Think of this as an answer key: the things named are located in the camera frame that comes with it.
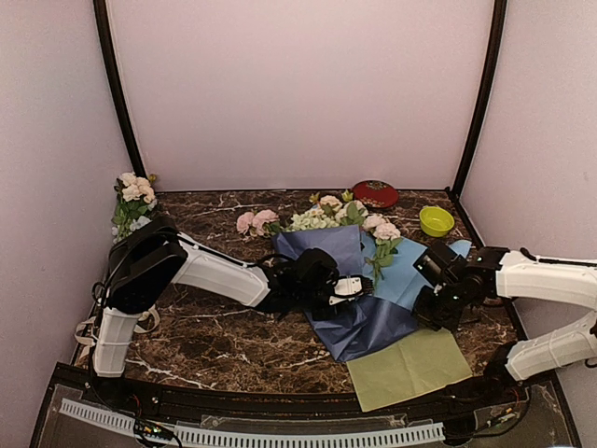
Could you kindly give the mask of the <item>red decorated round plate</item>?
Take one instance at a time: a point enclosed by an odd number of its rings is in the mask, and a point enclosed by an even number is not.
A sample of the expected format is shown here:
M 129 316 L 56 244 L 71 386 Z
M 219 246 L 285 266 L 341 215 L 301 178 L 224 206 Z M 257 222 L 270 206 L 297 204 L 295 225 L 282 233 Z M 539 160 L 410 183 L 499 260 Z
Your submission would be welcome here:
M 398 191 L 380 180 L 358 182 L 352 188 L 354 198 L 366 206 L 385 209 L 395 205 L 399 199 Z

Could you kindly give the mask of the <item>left black frame post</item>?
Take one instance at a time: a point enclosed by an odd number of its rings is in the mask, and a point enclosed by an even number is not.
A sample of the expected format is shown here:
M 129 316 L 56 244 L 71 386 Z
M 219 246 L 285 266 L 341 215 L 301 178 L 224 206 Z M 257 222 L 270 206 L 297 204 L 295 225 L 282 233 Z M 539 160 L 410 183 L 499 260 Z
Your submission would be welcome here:
M 139 176 L 146 176 L 146 168 L 143 164 L 141 152 L 134 135 L 132 121 L 118 70 L 116 48 L 114 46 L 110 20 L 108 17 L 108 4 L 105 0 L 93 0 L 92 4 L 97 34 L 104 60 L 104 70 L 125 148 L 127 150 L 133 172 Z

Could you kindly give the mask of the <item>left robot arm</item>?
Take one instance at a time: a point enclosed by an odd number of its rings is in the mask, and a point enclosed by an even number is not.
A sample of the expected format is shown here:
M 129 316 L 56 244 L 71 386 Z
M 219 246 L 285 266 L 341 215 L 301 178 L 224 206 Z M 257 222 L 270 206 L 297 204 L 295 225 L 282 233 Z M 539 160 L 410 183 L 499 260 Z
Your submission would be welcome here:
M 192 240 L 169 217 L 158 217 L 110 249 L 106 278 L 93 287 L 102 311 L 90 369 L 98 376 L 96 393 L 112 407 L 132 398 L 131 385 L 120 378 L 129 344 L 142 314 L 170 284 L 197 287 L 262 313 L 307 311 L 322 319 L 374 290 L 361 274 L 341 275 L 320 248 L 295 259 L 273 253 L 246 262 Z

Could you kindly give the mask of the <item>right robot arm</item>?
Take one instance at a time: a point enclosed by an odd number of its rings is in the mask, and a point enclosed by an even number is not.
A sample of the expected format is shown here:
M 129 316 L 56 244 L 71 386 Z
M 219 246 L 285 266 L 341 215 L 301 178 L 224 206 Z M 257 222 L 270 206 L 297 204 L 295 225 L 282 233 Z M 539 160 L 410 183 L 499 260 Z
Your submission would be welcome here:
M 535 301 L 542 316 L 576 308 L 576 320 L 558 318 L 542 335 L 501 345 L 476 385 L 486 405 L 498 403 L 512 385 L 546 371 L 584 362 L 596 365 L 596 262 L 549 258 L 527 249 L 484 246 L 472 259 L 437 242 L 413 263 L 426 284 L 412 315 L 433 330 L 456 331 L 463 312 L 488 299 Z

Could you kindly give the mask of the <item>yellow-green wrapping paper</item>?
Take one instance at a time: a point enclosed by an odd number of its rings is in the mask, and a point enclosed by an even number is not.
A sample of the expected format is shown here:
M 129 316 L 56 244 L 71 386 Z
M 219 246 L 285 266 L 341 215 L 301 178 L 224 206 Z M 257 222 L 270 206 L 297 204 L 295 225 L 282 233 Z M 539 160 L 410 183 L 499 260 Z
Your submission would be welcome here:
M 419 329 L 388 347 L 347 363 L 363 412 L 438 391 L 473 376 L 452 334 Z

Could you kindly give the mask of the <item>right black frame post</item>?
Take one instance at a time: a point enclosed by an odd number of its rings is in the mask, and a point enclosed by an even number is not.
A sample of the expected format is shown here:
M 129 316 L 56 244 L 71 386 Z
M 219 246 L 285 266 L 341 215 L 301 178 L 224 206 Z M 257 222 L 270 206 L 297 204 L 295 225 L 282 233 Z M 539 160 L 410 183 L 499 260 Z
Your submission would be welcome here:
M 493 89 L 493 81 L 498 65 L 502 37 L 506 24 L 506 15 L 507 0 L 494 0 L 488 44 L 479 82 L 478 95 L 467 133 L 467 138 L 465 140 L 463 154 L 451 187 L 451 194 L 456 201 L 460 200 L 464 192 L 465 183 L 470 173 L 479 143 L 482 126 Z

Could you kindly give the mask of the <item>black frame post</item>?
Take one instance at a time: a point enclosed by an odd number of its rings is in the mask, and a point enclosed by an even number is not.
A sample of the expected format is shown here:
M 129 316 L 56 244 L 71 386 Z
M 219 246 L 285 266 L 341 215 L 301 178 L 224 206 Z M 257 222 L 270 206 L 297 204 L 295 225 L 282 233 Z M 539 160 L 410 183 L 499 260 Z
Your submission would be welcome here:
M 127 150 L 133 172 L 139 176 L 146 176 L 146 168 L 143 164 L 141 152 L 134 135 L 132 121 L 118 70 L 116 48 L 114 46 L 110 20 L 108 17 L 108 4 L 105 0 L 93 0 L 92 4 L 97 34 L 104 60 L 104 70 L 125 148 Z
M 465 183 L 470 173 L 479 143 L 482 126 L 493 89 L 493 81 L 498 65 L 502 37 L 506 24 L 506 15 L 507 0 L 494 0 L 488 44 L 479 82 L 478 95 L 467 133 L 467 138 L 465 140 L 463 154 L 451 187 L 451 194 L 456 201 L 460 200 L 464 192 Z

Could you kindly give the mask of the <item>cream rose stem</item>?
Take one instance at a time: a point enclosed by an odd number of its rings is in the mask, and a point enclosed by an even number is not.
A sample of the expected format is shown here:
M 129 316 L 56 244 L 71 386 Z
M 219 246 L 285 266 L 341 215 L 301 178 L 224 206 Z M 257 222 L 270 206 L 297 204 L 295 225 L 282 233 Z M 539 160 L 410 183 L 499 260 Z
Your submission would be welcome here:
M 360 201 L 355 200 L 350 191 L 345 191 L 340 198 L 334 195 L 316 194 L 311 197 L 311 202 L 311 208 L 322 208 L 329 216 L 336 219 L 340 224 L 339 227 L 362 226 L 369 215 L 367 208 Z

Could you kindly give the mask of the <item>cream ribbon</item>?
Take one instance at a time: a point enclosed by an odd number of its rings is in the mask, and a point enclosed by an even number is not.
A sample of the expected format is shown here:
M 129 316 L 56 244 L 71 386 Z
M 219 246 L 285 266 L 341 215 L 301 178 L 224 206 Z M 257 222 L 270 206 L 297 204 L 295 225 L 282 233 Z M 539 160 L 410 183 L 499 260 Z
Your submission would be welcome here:
M 76 325 L 75 340 L 84 346 L 94 346 L 97 341 L 97 336 L 94 331 L 94 322 L 96 317 L 93 316 Z M 152 306 L 148 311 L 141 314 L 134 327 L 134 332 L 137 334 L 146 334 L 154 331 L 160 325 L 160 314 L 155 306 Z

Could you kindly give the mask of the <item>lime green bowl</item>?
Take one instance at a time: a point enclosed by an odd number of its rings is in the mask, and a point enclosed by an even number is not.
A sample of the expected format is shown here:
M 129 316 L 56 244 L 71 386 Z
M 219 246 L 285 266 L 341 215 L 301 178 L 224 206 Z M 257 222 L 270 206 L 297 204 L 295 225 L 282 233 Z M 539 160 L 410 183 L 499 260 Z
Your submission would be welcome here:
M 419 213 L 420 227 L 428 236 L 446 236 L 454 227 L 455 219 L 447 210 L 438 206 L 425 206 Z

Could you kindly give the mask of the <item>pink rose stem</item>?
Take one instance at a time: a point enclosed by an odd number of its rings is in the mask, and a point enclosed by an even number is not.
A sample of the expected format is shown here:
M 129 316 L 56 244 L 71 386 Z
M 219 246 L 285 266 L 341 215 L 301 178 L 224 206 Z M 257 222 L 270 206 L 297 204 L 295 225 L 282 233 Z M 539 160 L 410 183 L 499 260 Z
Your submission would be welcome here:
M 278 214 L 270 209 L 256 213 L 248 211 L 236 220 L 236 231 L 241 235 L 271 237 L 280 233 L 282 229 Z
M 377 285 L 383 279 L 382 270 L 392 265 L 402 236 L 396 225 L 380 214 L 368 215 L 363 230 L 374 239 L 375 251 L 365 257 L 365 262 L 371 267 L 374 285 Z

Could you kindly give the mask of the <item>remaining white rose stems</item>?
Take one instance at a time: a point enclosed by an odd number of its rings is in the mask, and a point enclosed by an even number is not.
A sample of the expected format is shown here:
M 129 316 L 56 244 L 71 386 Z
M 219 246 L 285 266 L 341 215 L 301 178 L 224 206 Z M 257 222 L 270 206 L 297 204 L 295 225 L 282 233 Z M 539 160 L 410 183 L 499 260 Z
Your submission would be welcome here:
M 112 217 L 113 243 L 119 243 L 152 220 L 158 204 L 154 183 L 156 175 L 138 176 L 122 173 L 116 180 L 116 208 Z

